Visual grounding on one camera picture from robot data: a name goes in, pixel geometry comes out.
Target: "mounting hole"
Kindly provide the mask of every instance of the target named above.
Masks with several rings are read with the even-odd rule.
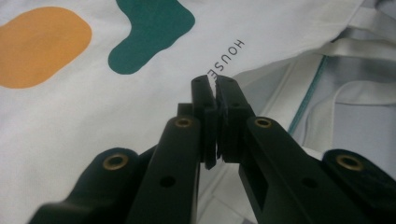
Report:
[[[271,120],[268,119],[256,119],[255,123],[261,128],[269,128],[272,125]]]
[[[160,181],[161,187],[164,187],[164,188],[171,188],[175,184],[176,184],[175,178],[170,175],[162,178]]]
[[[363,169],[363,164],[354,156],[349,155],[338,155],[336,161],[339,165],[348,170],[361,171]]]
[[[301,182],[309,189],[316,189],[318,187],[318,182],[309,177],[303,178]]]
[[[179,128],[188,128],[192,125],[192,120],[190,119],[178,119],[176,120],[176,126]]]
[[[118,170],[128,163],[128,157],[121,153],[116,153],[108,156],[103,161],[103,167],[109,171]]]

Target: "black plastic part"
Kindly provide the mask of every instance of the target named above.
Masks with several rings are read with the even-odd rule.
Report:
[[[239,173],[259,223],[370,223],[274,120],[248,119],[245,140]]]
[[[219,108],[218,157],[226,162],[240,162],[246,120],[254,116],[238,83],[230,78],[216,79],[216,101]]]
[[[192,104],[178,104],[177,106],[177,115],[178,116],[193,116]]]
[[[152,155],[154,155],[156,148],[157,146],[152,147],[139,155],[139,174],[142,176],[146,174],[146,171],[149,167],[149,162],[151,161]]]
[[[191,81],[193,115],[201,121],[201,161],[210,170],[216,165],[216,138],[218,109],[207,76],[196,77]]]
[[[194,117],[168,121],[126,223],[195,223],[200,130]]]
[[[110,170],[105,168],[109,157],[112,157],[107,160]],[[137,154],[129,149],[113,148],[99,154],[82,173],[67,199],[44,204],[30,223],[123,223],[141,181],[138,165]]]
[[[396,223],[396,182],[363,156],[343,150],[327,151],[323,167],[375,223]]]

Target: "green blob print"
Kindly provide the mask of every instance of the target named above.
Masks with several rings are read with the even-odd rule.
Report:
[[[117,0],[132,24],[131,33],[108,56],[115,72],[137,72],[156,53],[186,34],[195,18],[176,0]]]

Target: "bag handle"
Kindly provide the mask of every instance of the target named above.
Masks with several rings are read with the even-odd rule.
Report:
[[[332,148],[335,104],[395,105],[396,82],[352,81],[317,104],[307,120],[304,147],[324,152]]]
[[[396,44],[396,20],[375,8],[359,8],[348,26],[368,31]]]
[[[341,38],[318,50],[327,56],[378,59],[396,62],[396,45],[384,40],[358,40]]]

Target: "orange blob print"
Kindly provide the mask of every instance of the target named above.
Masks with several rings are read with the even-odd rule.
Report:
[[[52,77],[91,41],[91,27],[61,7],[27,11],[0,27],[0,85],[28,88]]]

